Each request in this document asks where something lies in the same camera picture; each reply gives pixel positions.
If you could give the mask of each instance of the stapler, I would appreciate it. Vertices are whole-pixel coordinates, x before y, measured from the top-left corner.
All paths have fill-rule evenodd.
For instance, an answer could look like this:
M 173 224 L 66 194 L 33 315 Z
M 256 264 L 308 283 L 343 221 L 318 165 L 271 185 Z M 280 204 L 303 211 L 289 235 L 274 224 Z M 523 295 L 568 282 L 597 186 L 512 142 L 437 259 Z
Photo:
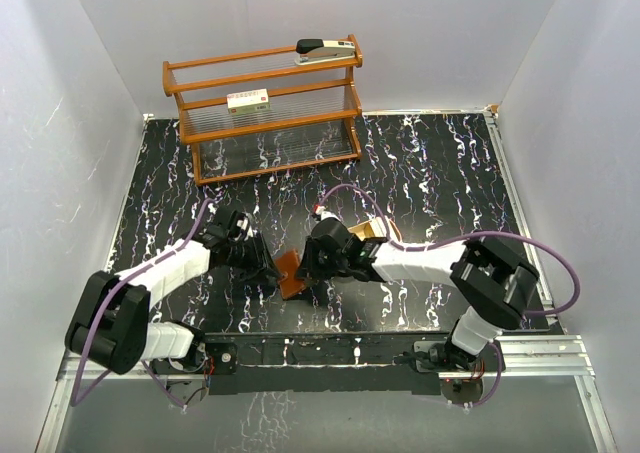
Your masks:
M 353 58 L 356 54 L 356 45 L 351 41 L 306 39 L 298 41 L 296 53 L 300 54 L 295 59 L 296 65 L 304 66 Z

